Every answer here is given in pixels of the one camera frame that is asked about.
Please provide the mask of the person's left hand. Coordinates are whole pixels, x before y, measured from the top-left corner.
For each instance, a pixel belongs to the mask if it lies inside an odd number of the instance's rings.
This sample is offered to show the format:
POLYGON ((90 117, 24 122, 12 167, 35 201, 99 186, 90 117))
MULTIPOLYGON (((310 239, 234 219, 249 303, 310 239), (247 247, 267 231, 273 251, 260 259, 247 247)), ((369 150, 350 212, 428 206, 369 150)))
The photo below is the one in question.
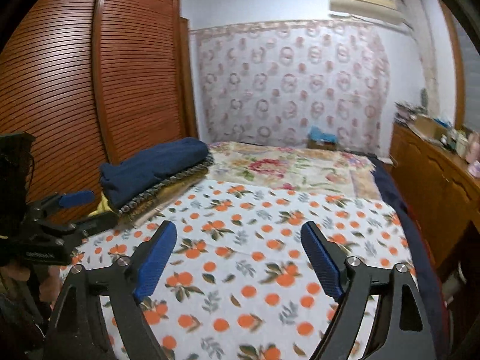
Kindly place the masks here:
MULTIPOLYGON (((30 270, 15 263, 1 267, 1 273, 6 274, 7 277, 19 282, 27 282, 30 278, 30 270)), ((60 293, 61 287, 62 282, 59 277, 59 267, 48 267, 47 276, 38 288, 39 300, 43 303, 54 304, 60 293)))

